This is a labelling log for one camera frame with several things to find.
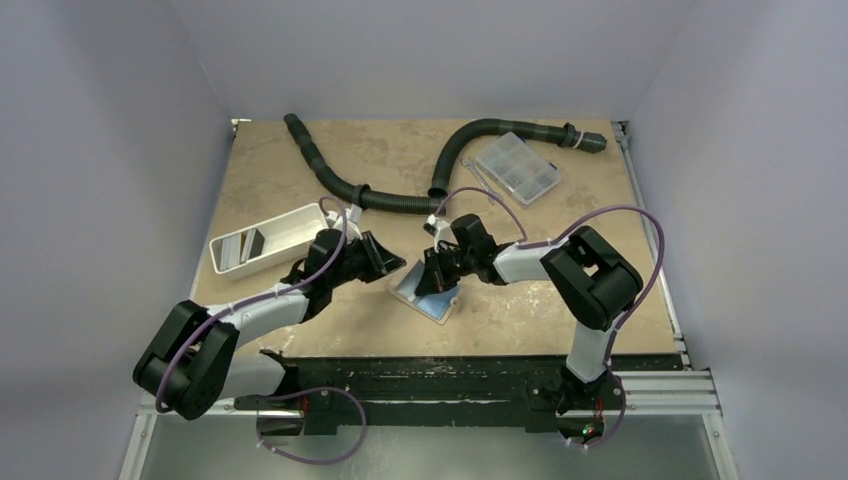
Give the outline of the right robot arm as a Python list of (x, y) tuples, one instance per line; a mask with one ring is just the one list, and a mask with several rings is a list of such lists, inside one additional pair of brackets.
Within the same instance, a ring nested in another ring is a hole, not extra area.
[(497, 243), (474, 214), (450, 224), (436, 218), (430, 229), (447, 229), (454, 240), (438, 240), (424, 251), (414, 295), (442, 294), (469, 275), (497, 286), (551, 283), (577, 322), (561, 392), (576, 407), (596, 399), (601, 391), (599, 379), (607, 371), (614, 323), (635, 305), (644, 288), (635, 267), (589, 226), (580, 226), (561, 240), (527, 248), (516, 242)]

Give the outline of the beige card holder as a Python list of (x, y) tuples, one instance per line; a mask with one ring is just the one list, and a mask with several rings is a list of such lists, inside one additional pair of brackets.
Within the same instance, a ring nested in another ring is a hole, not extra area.
[(444, 325), (459, 304), (461, 287), (455, 286), (450, 290), (432, 295), (418, 295), (415, 290), (423, 279), (423, 274), (424, 264), (421, 261), (403, 268), (398, 274), (392, 276), (388, 292), (420, 316), (436, 324)]

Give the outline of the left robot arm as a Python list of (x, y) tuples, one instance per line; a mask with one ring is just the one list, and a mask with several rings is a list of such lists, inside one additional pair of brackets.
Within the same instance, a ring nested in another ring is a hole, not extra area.
[(316, 317), (342, 285), (372, 283), (405, 265), (369, 231), (346, 240), (342, 231), (324, 229), (305, 257), (268, 290), (223, 305), (176, 304), (140, 356), (132, 380), (153, 395), (159, 412), (194, 420), (223, 398), (234, 354), (242, 346)]

